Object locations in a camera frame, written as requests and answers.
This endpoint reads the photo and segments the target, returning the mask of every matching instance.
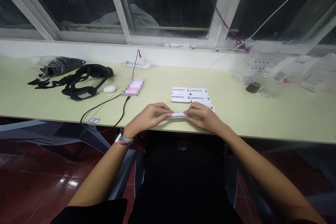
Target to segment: power strip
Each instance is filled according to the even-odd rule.
[[[146,64],[144,64],[144,65],[141,65],[140,63],[136,63],[136,65],[135,65],[135,68],[139,68],[139,69],[144,69],[144,70],[149,70],[150,68],[151,68],[151,64],[148,64],[148,63],[146,63]],[[127,62],[126,63],[126,67],[129,67],[129,68],[134,68],[134,62],[131,62],[131,61],[129,61],[129,62]]]

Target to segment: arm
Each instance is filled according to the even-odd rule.
[[[164,103],[148,104],[124,128],[123,136],[134,138],[141,131],[148,130],[171,116],[173,111]],[[68,206],[86,207],[105,201],[129,146],[114,143],[90,172]]]
[[[242,140],[210,108],[196,102],[184,113],[198,116],[198,119],[186,120],[218,135],[229,145],[248,172],[290,220],[305,219],[326,223],[284,174]]]

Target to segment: wristband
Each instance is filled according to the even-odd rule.
[[[119,133],[114,142],[127,146],[131,145],[134,142],[134,138],[126,138],[121,133]]]

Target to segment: black straps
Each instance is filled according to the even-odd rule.
[[[72,80],[74,79],[74,75],[68,75],[63,77],[62,79],[58,80],[53,80],[51,82],[51,86],[48,86],[50,84],[50,79],[47,79],[45,81],[40,81],[39,79],[35,79],[31,82],[28,83],[28,85],[37,85],[35,89],[49,89],[49,88],[55,88],[58,86],[64,86],[66,84],[70,84]],[[79,82],[84,81],[85,77],[79,77],[78,78]]]

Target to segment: headset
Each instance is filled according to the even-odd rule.
[[[90,76],[93,78],[103,78],[103,80],[96,87],[87,86],[78,89],[75,87],[76,83],[85,81]],[[62,90],[62,94],[70,96],[72,100],[89,98],[94,96],[97,93],[98,88],[100,88],[108,78],[113,76],[114,73],[110,67],[99,64],[84,65],[71,77],[70,81],[66,84],[66,87]]]

